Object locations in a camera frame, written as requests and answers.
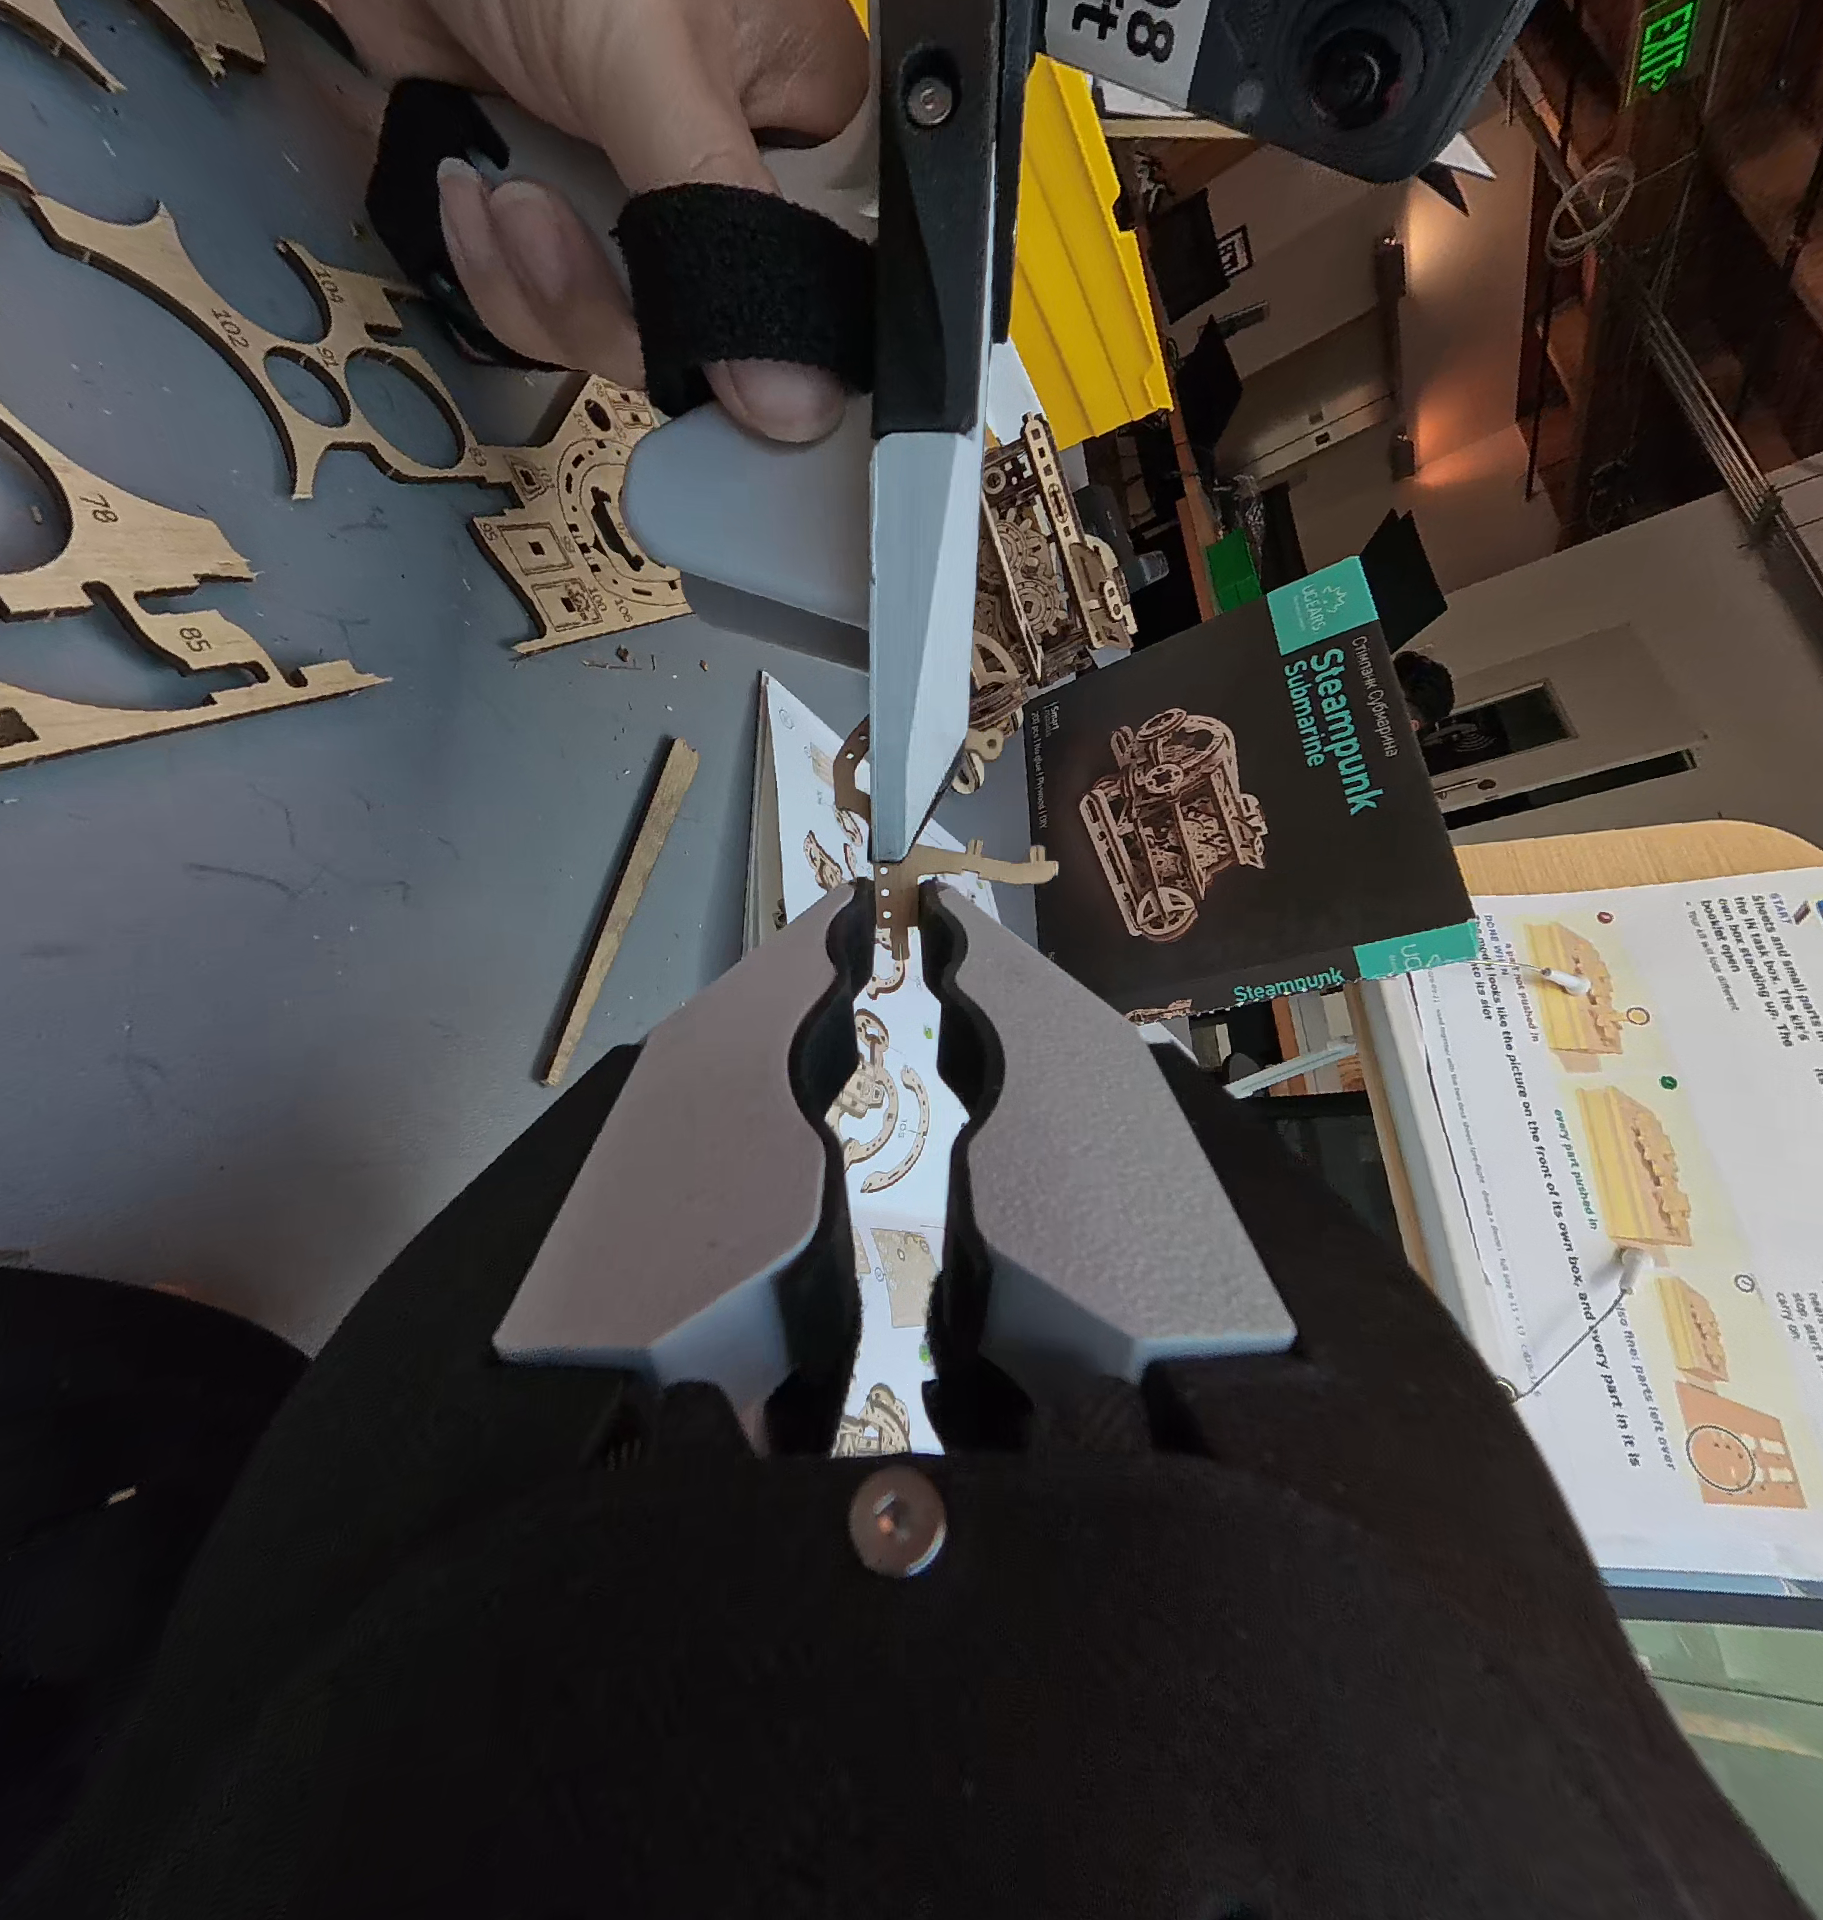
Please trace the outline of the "white instruction booklet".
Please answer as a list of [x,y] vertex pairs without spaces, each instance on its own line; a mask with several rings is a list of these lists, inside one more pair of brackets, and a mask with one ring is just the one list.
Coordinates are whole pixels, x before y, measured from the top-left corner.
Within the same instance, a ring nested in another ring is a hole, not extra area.
[[[757,681],[754,793],[741,947],[802,918],[828,890],[868,876],[868,830],[835,800],[839,734],[772,674]],[[942,1003],[921,954],[875,944],[854,997],[856,1070],[828,1110],[859,1291],[859,1346],[835,1453],[942,1453],[924,1410],[928,1294],[944,1262],[951,1150],[965,1110],[938,1070]]]

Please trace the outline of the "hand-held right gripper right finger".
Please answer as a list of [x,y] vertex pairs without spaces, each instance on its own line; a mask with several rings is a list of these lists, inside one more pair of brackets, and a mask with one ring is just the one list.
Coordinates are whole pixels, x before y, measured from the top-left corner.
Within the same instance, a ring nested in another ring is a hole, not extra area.
[[938,883],[921,960],[965,1110],[928,1294],[942,1444],[1001,1444],[1047,1390],[1285,1354],[1297,1327],[1163,1075],[1186,1052]]

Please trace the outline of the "thin curved wooden part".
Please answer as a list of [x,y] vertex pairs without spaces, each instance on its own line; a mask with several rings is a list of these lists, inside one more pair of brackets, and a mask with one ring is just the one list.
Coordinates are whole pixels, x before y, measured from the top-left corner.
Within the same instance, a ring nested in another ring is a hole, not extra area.
[[[846,812],[854,821],[868,827],[873,800],[859,787],[859,766],[868,756],[868,721],[859,721],[839,746],[831,762],[831,794],[839,812]],[[1023,860],[1007,860],[984,851],[981,838],[973,838],[963,849],[931,849],[924,841],[913,841],[895,860],[886,860],[879,851],[868,851],[868,885],[873,885],[873,929],[883,939],[896,963],[910,960],[910,935],[921,925],[921,885],[946,876],[977,876],[988,883],[1007,883],[1016,887],[1036,887],[1053,878],[1060,869],[1057,860],[1047,858],[1044,849],[1029,849]]]

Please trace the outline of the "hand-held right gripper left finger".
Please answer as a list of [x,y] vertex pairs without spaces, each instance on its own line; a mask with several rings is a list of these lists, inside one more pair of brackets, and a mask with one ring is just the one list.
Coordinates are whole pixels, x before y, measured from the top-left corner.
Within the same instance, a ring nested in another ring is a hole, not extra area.
[[859,1291],[828,1110],[868,975],[873,885],[851,883],[651,1028],[496,1357],[707,1382],[770,1451],[831,1451]]

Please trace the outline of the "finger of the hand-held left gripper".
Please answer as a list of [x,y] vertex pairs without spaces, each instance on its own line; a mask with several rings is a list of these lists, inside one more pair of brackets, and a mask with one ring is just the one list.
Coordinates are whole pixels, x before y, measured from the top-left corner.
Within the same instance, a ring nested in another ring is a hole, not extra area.
[[969,729],[984,427],[868,461],[868,858],[901,860]]

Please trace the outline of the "pointed wooden stick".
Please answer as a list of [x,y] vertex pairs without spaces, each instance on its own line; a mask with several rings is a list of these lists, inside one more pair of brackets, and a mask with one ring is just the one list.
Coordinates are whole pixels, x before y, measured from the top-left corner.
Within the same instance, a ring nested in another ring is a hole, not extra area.
[[609,973],[644,905],[644,896],[650,890],[656,868],[682,813],[698,763],[698,750],[682,736],[675,736],[659,758],[646,805],[635,813],[614,876],[598,900],[598,911],[594,912],[584,949],[568,973],[568,992],[562,995],[560,1016],[547,1034],[537,1070],[537,1083],[547,1091],[556,1091],[575,1061],[589,1012],[609,983]]

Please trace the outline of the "black model kit box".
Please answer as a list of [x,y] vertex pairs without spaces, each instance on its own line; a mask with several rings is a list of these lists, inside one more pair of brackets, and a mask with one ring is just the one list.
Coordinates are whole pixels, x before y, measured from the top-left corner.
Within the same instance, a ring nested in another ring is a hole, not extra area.
[[1126,1020],[1479,960],[1354,555],[1029,699],[1022,746],[1036,944]]

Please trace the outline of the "instruction sheet stand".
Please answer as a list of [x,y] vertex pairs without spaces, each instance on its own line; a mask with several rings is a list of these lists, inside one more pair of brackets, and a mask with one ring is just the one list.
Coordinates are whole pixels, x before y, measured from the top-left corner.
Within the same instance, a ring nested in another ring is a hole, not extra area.
[[1367,983],[1420,1262],[1607,1582],[1823,1600],[1823,868]]

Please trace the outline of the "person's left hand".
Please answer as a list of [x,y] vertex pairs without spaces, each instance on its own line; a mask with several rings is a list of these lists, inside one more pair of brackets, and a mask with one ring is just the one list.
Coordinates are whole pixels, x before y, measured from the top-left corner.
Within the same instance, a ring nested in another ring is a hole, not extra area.
[[[757,143],[826,143],[868,93],[851,3],[326,3],[373,81],[494,93],[595,147],[627,191],[776,191]],[[644,391],[629,294],[547,179],[437,164],[437,222],[473,357],[595,373]]]

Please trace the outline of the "assembled wooden model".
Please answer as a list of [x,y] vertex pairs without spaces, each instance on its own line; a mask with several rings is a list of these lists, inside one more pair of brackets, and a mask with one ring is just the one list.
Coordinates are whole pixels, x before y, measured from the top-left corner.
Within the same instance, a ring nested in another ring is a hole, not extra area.
[[1033,694],[1090,672],[1102,650],[1129,652],[1134,641],[1121,566],[1078,520],[1048,424],[1029,410],[1016,438],[981,461],[973,707],[954,790],[981,784]]

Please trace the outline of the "laser-cut wooden parts sheet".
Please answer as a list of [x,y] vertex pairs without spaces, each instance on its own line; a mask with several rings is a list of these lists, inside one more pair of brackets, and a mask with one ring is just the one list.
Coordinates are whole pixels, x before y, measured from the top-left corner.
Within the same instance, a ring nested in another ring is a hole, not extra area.
[[[515,589],[534,635],[515,655],[620,641],[690,612],[682,579],[629,542],[618,509],[629,457],[659,414],[635,391],[586,376],[537,445],[484,445],[442,373],[404,342],[396,302],[430,302],[430,271],[408,263],[408,217],[367,208],[356,231],[389,273],[326,263],[298,239],[278,259],[316,310],[316,334],[247,320],[187,251],[167,204],[116,222],[42,191],[0,143],[0,191],[64,259],[156,302],[195,333],[265,406],[295,501],[310,501],[328,454],[370,457],[399,483],[480,483],[513,506],[473,523],[480,552]],[[382,683],[343,658],[283,672],[220,612],[157,612],[153,599],[204,585],[247,585],[251,566],[218,523],[138,497],[36,436],[0,397],[0,438],[55,495],[59,548],[30,569],[0,569],[3,622],[59,622],[92,608],[190,681],[229,678],[187,707],[104,707],[0,681],[0,770],[129,746],[261,711],[303,707]]]

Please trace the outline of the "green lit ceiling sign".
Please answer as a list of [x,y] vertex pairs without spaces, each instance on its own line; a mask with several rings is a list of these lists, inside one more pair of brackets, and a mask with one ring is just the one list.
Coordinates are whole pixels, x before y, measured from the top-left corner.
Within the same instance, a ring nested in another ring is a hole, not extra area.
[[1710,3],[1635,3],[1624,65],[1624,101],[1657,98],[1699,65]]

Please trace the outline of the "yellow plastic bin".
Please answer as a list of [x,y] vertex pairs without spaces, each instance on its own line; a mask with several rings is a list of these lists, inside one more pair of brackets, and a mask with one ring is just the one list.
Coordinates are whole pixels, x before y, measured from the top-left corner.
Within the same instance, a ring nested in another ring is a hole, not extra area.
[[1036,58],[1023,84],[1011,344],[1060,447],[1170,406],[1135,237],[1090,76]]

